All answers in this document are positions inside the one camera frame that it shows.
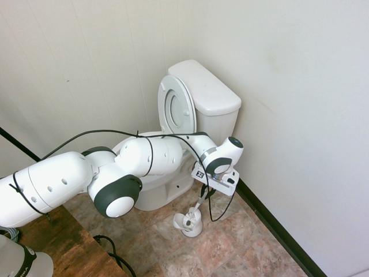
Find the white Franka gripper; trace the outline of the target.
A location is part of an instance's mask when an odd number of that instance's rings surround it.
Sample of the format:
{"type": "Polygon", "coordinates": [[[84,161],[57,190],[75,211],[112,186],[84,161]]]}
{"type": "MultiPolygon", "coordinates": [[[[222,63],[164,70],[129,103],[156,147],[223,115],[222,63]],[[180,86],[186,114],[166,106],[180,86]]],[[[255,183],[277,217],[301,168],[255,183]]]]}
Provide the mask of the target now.
{"type": "Polygon", "coordinates": [[[195,163],[191,176],[205,184],[201,188],[200,195],[200,198],[203,198],[205,195],[205,199],[209,197],[209,186],[227,196],[232,196],[239,182],[239,173],[235,169],[228,173],[220,174],[219,179],[217,179],[206,173],[199,163],[195,163]]]}

